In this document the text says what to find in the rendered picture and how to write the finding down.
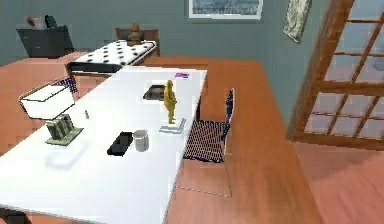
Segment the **grey flat L-shaped object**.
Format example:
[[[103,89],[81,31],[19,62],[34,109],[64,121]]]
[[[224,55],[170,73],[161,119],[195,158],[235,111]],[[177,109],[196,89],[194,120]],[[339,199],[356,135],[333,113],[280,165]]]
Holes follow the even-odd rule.
[[[161,124],[159,131],[163,133],[180,134],[184,130],[185,123],[185,118],[176,119],[174,124],[169,124],[165,121]]]

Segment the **gold figurine statue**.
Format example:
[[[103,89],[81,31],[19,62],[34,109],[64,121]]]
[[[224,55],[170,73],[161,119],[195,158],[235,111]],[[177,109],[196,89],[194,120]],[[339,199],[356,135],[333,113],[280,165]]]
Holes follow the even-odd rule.
[[[168,111],[169,124],[174,124],[175,122],[174,111],[175,111],[175,105],[177,103],[175,93],[173,92],[172,87],[173,87],[173,82],[171,80],[168,80],[164,89],[164,106]]]

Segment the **blue mesh chair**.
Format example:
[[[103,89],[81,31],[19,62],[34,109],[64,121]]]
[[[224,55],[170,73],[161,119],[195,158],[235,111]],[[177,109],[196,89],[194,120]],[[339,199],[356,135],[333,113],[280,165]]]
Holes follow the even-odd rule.
[[[59,81],[55,82],[55,85],[68,87],[72,94],[74,94],[78,91],[74,79],[70,78],[70,77],[60,79]]]
[[[176,188],[230,198],[232,189],[227,168],[227,140],[234,113],[235,90],[231,88],[225,100],[224,120],[203,120],[192,123],[183,154]]]

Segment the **black square tray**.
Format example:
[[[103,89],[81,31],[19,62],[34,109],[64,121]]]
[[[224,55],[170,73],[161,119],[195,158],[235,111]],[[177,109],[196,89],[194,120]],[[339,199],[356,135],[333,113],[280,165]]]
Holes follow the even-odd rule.
[[[164,89],[165,89],[164,85],[152,85],[145,92],[145,94],[143,95],[143,98],[145,100],[163,101],[164,100]]]

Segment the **grey metal cup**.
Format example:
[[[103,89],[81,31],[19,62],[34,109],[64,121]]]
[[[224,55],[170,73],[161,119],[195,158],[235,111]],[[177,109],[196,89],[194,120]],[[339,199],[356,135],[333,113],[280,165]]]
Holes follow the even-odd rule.
[[[148,132],[145,129],[136,130],[133,133],[133,139],[135,144],[135,149],[138,152],[145,152],[149,148],[149,137]]]

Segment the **black flat remote control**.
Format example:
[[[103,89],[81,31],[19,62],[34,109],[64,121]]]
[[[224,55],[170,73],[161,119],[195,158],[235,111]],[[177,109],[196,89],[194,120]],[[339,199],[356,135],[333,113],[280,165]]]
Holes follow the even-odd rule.
[[[121,132],[108,148],[107,154],[113,156],[123,156],[132,142],[132,132]]]

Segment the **white bed with black dots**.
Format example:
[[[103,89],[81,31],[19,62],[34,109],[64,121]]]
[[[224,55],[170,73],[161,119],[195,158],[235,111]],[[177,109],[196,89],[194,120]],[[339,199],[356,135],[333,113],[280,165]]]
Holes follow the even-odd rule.
[[[138,64],[157,48],[157,43],[144,40],[129,46],[126,40],[117,40],[69,62],[66,67],[73,73],[113,74],[125,66]]]

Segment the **white long table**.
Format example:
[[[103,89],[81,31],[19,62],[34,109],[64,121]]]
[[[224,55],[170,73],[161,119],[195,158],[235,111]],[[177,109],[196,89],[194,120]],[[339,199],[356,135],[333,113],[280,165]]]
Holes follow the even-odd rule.
[[[188,78],[175,78],[177,72]],[[100,224],[163,224],[188,133],[165,134],[167,112],[143,99],[152,84],[173,82],[175,116],[190,125],[204,70],[124,68],[68,111],[83,131],[68,146],[49,145],[41,127],[0,157],[0,207]],[[84,110],[89,113],[85,118]],[[149,148],[107,150],[121,132],[145,129]]]

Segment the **grey green toaster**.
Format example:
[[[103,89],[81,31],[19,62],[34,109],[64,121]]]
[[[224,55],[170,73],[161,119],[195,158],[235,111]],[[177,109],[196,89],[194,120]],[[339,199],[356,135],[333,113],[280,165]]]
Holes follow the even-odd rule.
[[[47,144],[68,146],[82,131],[82,128],[75,127],[68,114],[61,114],[56,119],[46,123],[50,133]]]

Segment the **white box shaped chair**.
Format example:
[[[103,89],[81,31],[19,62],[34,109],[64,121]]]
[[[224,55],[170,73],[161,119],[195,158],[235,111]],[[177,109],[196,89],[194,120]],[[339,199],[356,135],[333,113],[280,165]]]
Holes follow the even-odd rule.
[[[45,85],[19,100],[31,119],[52,120],[74,105],[70,89],[62,85]]]

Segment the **brown wooden lattice window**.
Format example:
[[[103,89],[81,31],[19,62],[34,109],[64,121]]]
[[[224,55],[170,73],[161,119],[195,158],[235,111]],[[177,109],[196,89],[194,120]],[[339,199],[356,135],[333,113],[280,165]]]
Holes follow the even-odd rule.
[[[384,0],[331,0],[287,135],[384,151]]]

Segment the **dark grey chest of drawers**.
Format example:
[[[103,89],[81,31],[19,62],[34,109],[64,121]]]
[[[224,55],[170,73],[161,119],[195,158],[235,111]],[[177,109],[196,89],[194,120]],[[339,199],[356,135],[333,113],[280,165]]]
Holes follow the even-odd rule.
[[[74,52],[66,25],[45,30],[17,30],[30,58],[57,59]]]

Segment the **white framed wall picture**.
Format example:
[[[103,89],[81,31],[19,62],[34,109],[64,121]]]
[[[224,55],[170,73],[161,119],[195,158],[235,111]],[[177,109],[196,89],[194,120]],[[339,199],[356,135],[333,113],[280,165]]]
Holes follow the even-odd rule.
[[[186,0],[191,19],[260,20],[264,0]]]

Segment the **grey unframed wall picture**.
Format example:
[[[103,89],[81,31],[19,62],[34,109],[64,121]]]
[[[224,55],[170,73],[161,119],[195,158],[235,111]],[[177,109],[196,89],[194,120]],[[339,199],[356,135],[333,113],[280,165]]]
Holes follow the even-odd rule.
[[[295,43],[301,42],[312,0],[289,0],[283,32]]]

